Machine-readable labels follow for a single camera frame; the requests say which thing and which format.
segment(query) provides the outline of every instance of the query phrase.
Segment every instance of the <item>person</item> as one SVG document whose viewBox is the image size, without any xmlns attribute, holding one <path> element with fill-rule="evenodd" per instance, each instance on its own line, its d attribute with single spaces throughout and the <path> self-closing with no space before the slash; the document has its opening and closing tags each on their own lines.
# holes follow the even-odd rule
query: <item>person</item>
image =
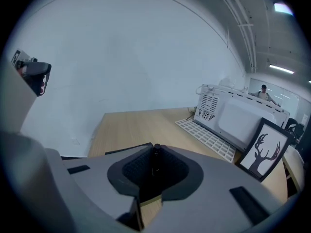
<svg viewBox="0 0 311 233">
<path fill-rule="evenodd" d="M 268 102 L 272 101 L 272 103 L 274 103 L 275 105 L 277 106 L 280 106 L 279 104 L 277 104 L 271 97 L 270 95 L 266 92 L 267 91 L 267 86 L 265 84 L 263 84 L 261 86 L 261 90 L 262 91 L 259 91 L 259 92 L 256 92 L 256 93 L 248 93 L 249 95 L 252 95 L 252 96 L 255 96 L 257 98 L 260 98 L 260 99 L 263 99 L 263 100 L 266 100 Z"/>
</svg>

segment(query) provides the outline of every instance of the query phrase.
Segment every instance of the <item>ceiling light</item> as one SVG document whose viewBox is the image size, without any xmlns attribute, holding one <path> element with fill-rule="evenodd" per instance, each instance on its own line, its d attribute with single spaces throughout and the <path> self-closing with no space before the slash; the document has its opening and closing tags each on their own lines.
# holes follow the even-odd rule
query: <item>ceiling light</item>
<svg viewBox="0 0 311 233">
<path fill-rule="evenodd" d="M 274 65 L 269 65 L 269 67 L 271 68 L 275 68 L 275 69 L 278 69 L 278 70 L 281 70 L 281 71 L 284 71 L 284 72 L 288 72 L 290 74 L 293 74 L 294 72 L 293 71 L 289 71 L 287 69 L 284 69 L 284 68 L 281 68 L 281 67 L 277 67 L 277 66 L 274 66 Z"/>
<path fill-rule="evenodd" d="M 283 13 L 287 13 L 287 14 L 290 14 L 290 15 L 294 15 L 293 14 L 293 12 L 291 11 L 291 9 L 287 6 L 287 5 L 285 5 L 285 4 L 283 4 L 283 3 L 275 3 L 274 4 L 274 8 L 275 8 L 275 10 L 277 11 L 277 12 L 283 12 Z"/>
<path fill-rule="evenodd" d="M 283 95 L 283 94 L 280 94 L 280 95 L 282 95 L 282 96 L 284 96 L 284 97 L 286 97 L 286 98 L 288 98 L 288 99 L 291 99 L 290 97 L 287 97 L 287 96 L 285 96 L 285 95 Z"/>
</svg>

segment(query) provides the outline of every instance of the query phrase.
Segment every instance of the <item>black chair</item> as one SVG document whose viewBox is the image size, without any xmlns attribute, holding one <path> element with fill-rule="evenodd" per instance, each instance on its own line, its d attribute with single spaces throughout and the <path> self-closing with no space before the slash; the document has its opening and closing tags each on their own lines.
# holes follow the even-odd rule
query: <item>black chair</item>
<svg viewBox="0 0 311 233">
<path fill-rule="evenodd" d="M 296 140 L 299 139 L 304 132 L 303 127 L 304 126 L 301 123 L 298 124 L 298 122 L 295 119 L 293 118 L 288 119 L 287 124 L 285 126 L 285 130 L 294 136 L 293 141 L 290 143 L 291 145 L 297 144 Z"/>
<path fill-rule="evenodd" d="M 293 118 L 289 118 L 288 119 L 288 121 L 287 121 L 287 124 L 286 124 L 286 126 L 285 126 L 285 130 L 286 131 L 288 131 L 288 128 L 291 126 L 291 125 L 297 125 L 298 124 L 298 122 L 295 120 L 295 119 L 293 119 Z"/>
</svg>

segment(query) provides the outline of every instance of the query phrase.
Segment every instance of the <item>white microwave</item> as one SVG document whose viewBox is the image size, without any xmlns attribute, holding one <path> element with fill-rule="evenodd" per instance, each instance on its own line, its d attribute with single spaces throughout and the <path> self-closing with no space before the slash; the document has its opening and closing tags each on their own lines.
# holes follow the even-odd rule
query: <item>white microwave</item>
<svg viewBox="0 0 311 233">
<path fill-rule="evenodd" d="M 240 151 L 249 145 L 261 118 L 285 128 L 290 114 L 271 102 L 218 85 L 202 85 L 194 121 Z"/>
</svg>

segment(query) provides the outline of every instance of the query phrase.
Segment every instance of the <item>deer antler artwork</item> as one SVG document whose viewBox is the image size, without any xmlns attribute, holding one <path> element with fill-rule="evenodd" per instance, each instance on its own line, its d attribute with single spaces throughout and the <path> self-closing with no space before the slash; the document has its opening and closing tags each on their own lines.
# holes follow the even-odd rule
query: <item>deer antler artwork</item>
<svg viewBox="0 0 311 233">
<path fill-rule="evenodd" d="M 257 142 L 255 143 L 254 147 L 257 150 L 255 152 L 255 161 L 253 162 L 253 164 L 250 166 L 249 170 L 256 174 L 257 176 L 262 176 L 261 173 L 258 172 L 258 167 L 259 165 L 264 161 L 264 160 L 269 160 L 269 161 L 273 161 L 277 158 L 279 152 L 280 152 L 280 142 L 278 142 L 278 144 L 276 145 L 276 150 L 273 153 L 273 155 L 271 157 L 268 157 L 269 154 L 269 150 L 267 151 L 265 156 L 261 156 L 261 152 L 263 149 L 259 150 L 259 146 L 263 143 L 264 138 L 267 136 L 268 134 L 262 134 L 260 135 L 260 137 L 258 137 Z"/>
</svg>

